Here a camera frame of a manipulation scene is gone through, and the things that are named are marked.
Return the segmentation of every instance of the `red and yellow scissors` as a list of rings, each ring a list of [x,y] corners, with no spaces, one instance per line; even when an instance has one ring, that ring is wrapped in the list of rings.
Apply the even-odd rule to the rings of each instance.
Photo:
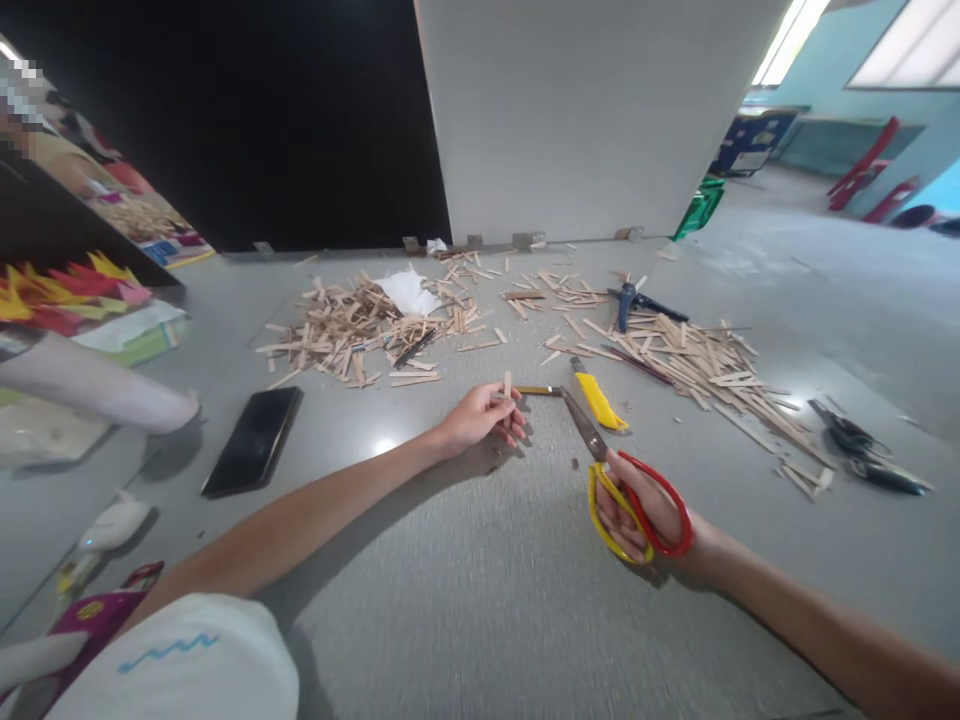
[[[570,414],[573,416],[573,422],[576,424],[577,430],[580,431],[583,441],[587,444],[590,453],[593,455],[594,463],[590,466],[589,470],[590,517],[593,520],[593,526],[597,529],[597,533],[603,539],[604,543],[606,543],[607,547],[610,548],[610,551],[625,562],[634,565],[637,564],[636,561],[617,544],[617,541],[610,536],[610,533],[607,532],[603,523],[600,522],[600,517],[597,515],[597,481],[603,484],[603,487],[610,493],[610,497],[613,498],[614,502],[633,518],[633,521],[637,524],[637,529],[643,533],[647,539],[647,545],[643,552],[644,562],[650,562],[653,559],[654,551],[667,557],[679,557],[689,552],[693,544],[693,525],[690,522],[690,513],[687,512],[686,503],[683,502],[680,493],[655,469],[622,450],[619,451],[620,457],[631,463],[640,470],[640,472],[646,473],[648,477],[652,478],[655,483],[662,487],[676,506],[677,512],[680,514],[680,540],[673,545],[668,545],[664,542],[656,528],[653,527],[647,514],[643,511],[640,498],[637,497],[633,488],[626,483],[623,484],[623,489],[627,495],[627,497],[624,498],[623,494],[617,489],[617,486],[613,484],[613,481],[607,477],[607,474],[603,471],[603,465],[607,459],[607,444],[603,441],[603,438],[600,437],[600,433],[597,432],[590,418],[587,417],[587,414],[580,408],[577,401],[570,396],[570,393],[564,388],[560,388],[560,392],[564,402],[567,404],[567,408],[570,410]]]

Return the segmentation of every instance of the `table surface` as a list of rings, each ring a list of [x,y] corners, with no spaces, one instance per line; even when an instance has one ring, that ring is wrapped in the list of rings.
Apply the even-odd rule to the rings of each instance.
[[[116,587],[142,563],[175,563],[274,498],[410,439],[469,387],[504,370],[516,384],[575,385],[566,356],[540,365],[549,351],[538,343],[555,332],[572,337],[560,313],[530,312],[521,322],[497,297],[520,272],[541,268],[579,272],[594,288],[614,284],[610,269],[650,268],[644,291],[695,322],[716,324],[728,314],[736,325],[752,325],[764,380],[799,399],[842,393],[854,417],[869,418],[872,431],[896,444],[905,466],[931,479],[952,477],[952,453],[939,441],[898,421],[896,408],[736,287],[694,262],[658,260],[655,249],[596,242],[511,256],[509,276],[481,279],[476,288],[478,306],[492,310],[487,331],[442,339],[426,351],[440,363],[441,382],[391,388],[381,379],[356,391],[304,373],[295,383],[306,396],[272,483],[216,501],[200,497],[201,484],[249,395],[279,377],[253,352],[274,337],[264,323],[294,320],[291,303],[312,274],[326,285],[344,283],[361,268],[379,277],[408,260],[327,253],[295,267],[300,257],[217,257],[177,271],[188,288],[191,332],[142,371],[199,394],[202,445],[185,459],[120,429],[76,467],[3,477],[2,644],[34,637],[45,624],[52,572],[116,487],[158,515],[136,544],[112,555],[91,592]],[[502,257],[484,255],[483,262],[502,270]],[[413,264],[430,277],[444,272],[435,260]],[[611,311],[584,314],[605,325]],[[455,352],[492,339],[494,326],[506,345]],[[588,332],[590,342],[600,342]],[[941,572],[955,565],[947,540],[957,534],[954,487],[943,482],[935,496],[917,501],[838,473],[833,491],[811,505],[773,473],[773,455],[718,413],[626,363],[598,357],[586,364],[631,423],[631,435],[613,444],[657,467],[692,507],[800,579],[960,659],[960,637],[946,632],[955,628],[960,590]],[[386,361],[373,353],[364,367],[385,370]],[[304,717],[642,711],[743,718],[845,707],[804,661],[733,605],[675,580],[657,589],[615,560],[590,523],[589,456],[566,409],[540,397],[525,407],[531,442],[520,452],[498,457],[485,443],[434,468],[261,593],[300,669]],[[821,427],[808,408],[800,416]]]

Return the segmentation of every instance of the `smartphone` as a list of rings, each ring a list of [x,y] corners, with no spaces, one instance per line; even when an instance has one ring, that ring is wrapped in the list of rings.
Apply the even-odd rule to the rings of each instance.
[[[200,494],[219,498],[269,483],[301,398],[298,387],[252,395]]]

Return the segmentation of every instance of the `whiteboard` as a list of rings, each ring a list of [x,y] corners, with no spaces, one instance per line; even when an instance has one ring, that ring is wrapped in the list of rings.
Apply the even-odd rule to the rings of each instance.
[[[787,0],[418,0],[456,244],[672,235]]]

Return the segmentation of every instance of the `white shirt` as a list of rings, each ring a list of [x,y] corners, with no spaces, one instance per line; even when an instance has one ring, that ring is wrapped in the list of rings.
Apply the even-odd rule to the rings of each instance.
[[[296,717],[299,685],[263,605],[193,594],[108,645],[47,718],[284,720]]]

